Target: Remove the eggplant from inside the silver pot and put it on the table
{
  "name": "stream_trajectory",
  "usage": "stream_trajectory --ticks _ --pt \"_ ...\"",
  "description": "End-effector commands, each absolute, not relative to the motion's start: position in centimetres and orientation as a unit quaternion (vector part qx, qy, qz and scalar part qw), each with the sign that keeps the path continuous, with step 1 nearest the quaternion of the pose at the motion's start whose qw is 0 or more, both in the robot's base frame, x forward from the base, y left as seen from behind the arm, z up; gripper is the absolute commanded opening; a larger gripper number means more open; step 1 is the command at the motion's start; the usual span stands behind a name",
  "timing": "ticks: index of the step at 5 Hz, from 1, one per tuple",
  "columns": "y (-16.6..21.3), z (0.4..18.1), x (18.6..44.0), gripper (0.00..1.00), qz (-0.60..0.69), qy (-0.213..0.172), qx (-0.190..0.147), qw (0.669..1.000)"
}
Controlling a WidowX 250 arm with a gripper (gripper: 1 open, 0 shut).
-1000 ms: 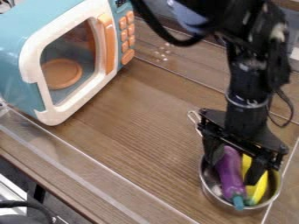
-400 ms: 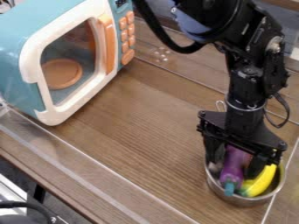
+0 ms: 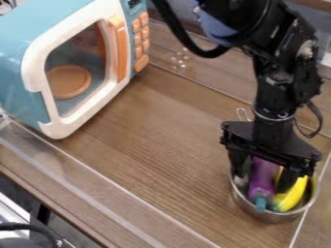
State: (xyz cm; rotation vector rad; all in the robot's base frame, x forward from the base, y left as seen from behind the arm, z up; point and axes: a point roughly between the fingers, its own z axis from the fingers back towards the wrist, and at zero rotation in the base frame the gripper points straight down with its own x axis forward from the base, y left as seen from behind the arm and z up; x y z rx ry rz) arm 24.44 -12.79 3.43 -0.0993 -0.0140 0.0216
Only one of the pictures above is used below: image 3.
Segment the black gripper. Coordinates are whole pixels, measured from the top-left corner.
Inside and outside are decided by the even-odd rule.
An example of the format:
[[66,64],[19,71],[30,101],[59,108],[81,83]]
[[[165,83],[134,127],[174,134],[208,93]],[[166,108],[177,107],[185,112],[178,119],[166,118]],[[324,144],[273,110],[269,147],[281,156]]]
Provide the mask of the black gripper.
[[254,110],[253,121],[222,123],[221,144],[228,148],[232,173],[244,178],[252,167],[252,156],[278,164],[276,192],[284,194],[297,183],[298,177],[313,176],[322,154],[294,131],[296,112],[284,113]]

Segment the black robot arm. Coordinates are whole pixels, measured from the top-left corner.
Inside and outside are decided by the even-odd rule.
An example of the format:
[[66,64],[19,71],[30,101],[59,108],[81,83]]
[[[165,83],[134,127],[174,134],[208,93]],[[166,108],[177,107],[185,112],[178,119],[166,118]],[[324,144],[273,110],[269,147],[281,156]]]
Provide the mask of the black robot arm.
[[232,173],[249,173],[253,155],[277,163],[284,171],[277,191],[286,192],[297,180],[314,175],[321,152],[305,141],[314,137],[300,127],[297,111],[320,109],[312,99],[321,94],[318,38],[316,30],[284,0],[193,0],[202,28],[218,45],[197,45],[167,0],[151,0],[174,35],[198,56],[216,58],[241,48],[254,62],[258,93],[254,119],[222,124]]

